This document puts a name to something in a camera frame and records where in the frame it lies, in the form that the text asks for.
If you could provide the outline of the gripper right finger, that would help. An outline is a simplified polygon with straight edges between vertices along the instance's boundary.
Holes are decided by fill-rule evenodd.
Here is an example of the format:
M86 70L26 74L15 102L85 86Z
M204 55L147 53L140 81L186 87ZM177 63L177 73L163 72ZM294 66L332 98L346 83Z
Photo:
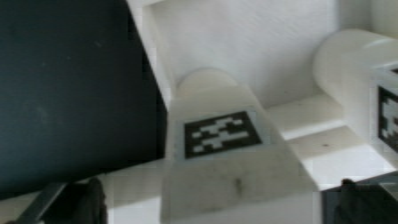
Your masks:
M398 173L342 178L321 191L321 224L398 224Z

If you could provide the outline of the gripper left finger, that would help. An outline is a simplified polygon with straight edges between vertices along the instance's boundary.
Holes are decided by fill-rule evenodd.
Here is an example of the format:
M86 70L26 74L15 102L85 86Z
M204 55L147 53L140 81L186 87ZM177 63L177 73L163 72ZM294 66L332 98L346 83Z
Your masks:
M99 179L90 178L85 183L51 183L14 224L108 224Z

